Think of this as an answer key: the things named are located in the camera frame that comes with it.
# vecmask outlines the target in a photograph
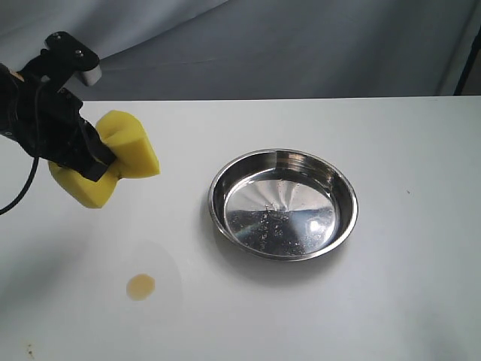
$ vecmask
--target brown liquid stain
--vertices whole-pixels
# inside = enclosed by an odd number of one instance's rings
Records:
[[[136,275],[127,283],[127,296],[133,301],[143,301],[156,288],[156,280],[146,274]]]

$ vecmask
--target gray backdrop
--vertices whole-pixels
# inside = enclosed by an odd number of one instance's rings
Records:
[[[481,24],[479,0],[77,3],[3,0],[0,61],[60,29],[103,58],[97,85],[69,84],[83,99],[429,96],[454,89]]]

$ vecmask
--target sponge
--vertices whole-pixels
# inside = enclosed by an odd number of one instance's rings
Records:
[[[53,179],[78,202],[101,208],[122,178],[151,177],[160,173],[159,161],[139,120],[123,111],[110,111],[95,126],[101,140],[117,159],[107,172],[93,182],[69,168],[49,162]]]

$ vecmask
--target stainless steel bowl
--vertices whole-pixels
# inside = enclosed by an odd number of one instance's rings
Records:
[[[354,228],[358,201],[332,165],[296,150],[260,150],[226,165],[209,190],[219,231],[256,256],[310,259],[341,244]]]

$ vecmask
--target bowl rim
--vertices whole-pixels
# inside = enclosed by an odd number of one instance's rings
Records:
[[[306,253],[306,254],[297,255],[297,256],[278,256],[278,255],[263,253],[261,251],[254,250],[250,247],[247,247],[245,244],[239,242],[233,235],[231,235],[227,231],[227,229],[223,226],[223,224],[220,222],[220,220],[219,220],[219,218],[216,214],[215,207],[214,207],[214,200],[213,200],[214,190],[216,188],[216,185],[219,183],[219,180],[222,178],[222,176],[225,174],[225,172],[228,169],[230,169],[233,165],[237,164],[241,160],[249,158],[251,156],[256,156],[256,155],[265,154],[265,153],[279,153],[279,152],[299,154],[299,155],[302,155],[302,156],[306,156],[306,157],[315,159],[316,161],[325,164],[326,166],[328,166],[329,168],[331,168],[333,171],[335,171],[337,173],[337,175],[344,182],[344,184],[347,186],[347,189],[349,191],[349,195],[350,195],[351,202],[352,202],[352,213],[351,213],[351,217],[350,217],[348,226],[346,227],[344,232],[342,232],[342,234],[340,234],[329,246],[327,246],[325,248],[322,248],[320,250],[317,250],[316,252]],[[226,237],[231,243],[235,244],[236,246],[238,246],[240,249],[246,251],[247,253],[251,253],[255,256],[258,256],[258,257],[261,257],[261,258],[264,258],[264,259],[272,259],[272,260],[278,260],[278,261],[289,261],[289,262],[303,261],[303,260],[306,260],[306,259],[316,258],[318,256],[321,256],[321,255],[327,253],[327,252],[332,251],[333,249],[335,249],[336,247],[341,245],[349,237],[349,235],[352,233],[352,230],[354,229],[354,226],[357,222],[358,213],[359,213],[359,204],[358,204],[358,199],[357,199],[357,195],[355,194],[354,188],[352,187],[352,184],[344,176],[344,174],[341,171],[339,171],[339,169],[337,169],[331,163],[325,161],[324,159],[322,159],[318,156],[314,156],[313,154],[310,154],[310,153],[306,153],[306,152],[303,152],[303,151],[300,151],[300,150],[293,150],[293,149],[289,149],[289,148],[268,148],[268,149],[262,149],[262,150],[254,150],[252,152],[245,153],[241,156],[238,156],[237,158],[233,159],[231,162],[224,165],[220,169],[220,171],[217,172],[216,176],[212,180],[212,183],[210,184],[209,192],[208,192],[207,197],[208,197],[207,198],[207,206],[209,208],[210,218],[212,219],[216,228],[222,233],[222,235],[224,237]]]

